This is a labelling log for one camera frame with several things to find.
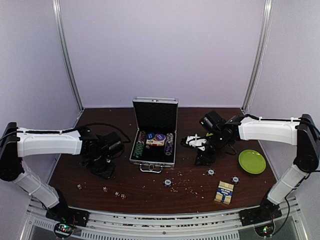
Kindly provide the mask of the purple black chip stack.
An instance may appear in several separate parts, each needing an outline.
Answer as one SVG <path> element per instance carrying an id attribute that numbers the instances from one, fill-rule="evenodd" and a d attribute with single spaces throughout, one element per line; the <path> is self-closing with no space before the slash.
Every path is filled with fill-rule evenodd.
<path id="1" fill-rule="evenodd" d="M 172 143 L 166 144 L 164 149 L 164 154 L 166 156 L 171 156 L 172 153 L 173 153 L 173 144 Z"/>

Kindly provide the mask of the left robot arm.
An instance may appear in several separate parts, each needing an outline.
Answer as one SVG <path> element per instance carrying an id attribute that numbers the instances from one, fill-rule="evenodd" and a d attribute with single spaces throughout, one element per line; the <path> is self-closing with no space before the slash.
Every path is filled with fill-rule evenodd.
<path id="1" fill-rule="evenodd" d="M 18 127 L 10 122 L 0 138 L 0 178 L 22 188 L 38 199 L 58 221 L 75 218 L 62 192 L 44 183 L 23 158 L 36 155 L 67 154 L 81 156 L 81 165 L 92 174 L 109 179 L 116 165 L 113 160 L 125 150 L 118 127 L 106 135 L 96 134 L 92 123 L 65 130 L 37 130 Z"/>

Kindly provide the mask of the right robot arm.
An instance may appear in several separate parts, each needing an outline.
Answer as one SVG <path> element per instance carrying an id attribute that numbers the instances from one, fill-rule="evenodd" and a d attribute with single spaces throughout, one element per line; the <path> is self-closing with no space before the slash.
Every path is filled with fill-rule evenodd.
<path id="1" fill-rule="evenodd" d="M 189 136 L 186 144 L 197 149 L 196 166 L 210 165 L 226 146 L 240 141 L 266 141 L 296 147 L 293 163 L 268 190 L 255 215 L 268 220 L 279 204 L 320 164 L 320 131 L 309 114 L 291 118 L 263 118 L 250 114 L 235 115 L 229 120 L 216 111 L 207 113 L 199 123 L 209 136 Z"/>

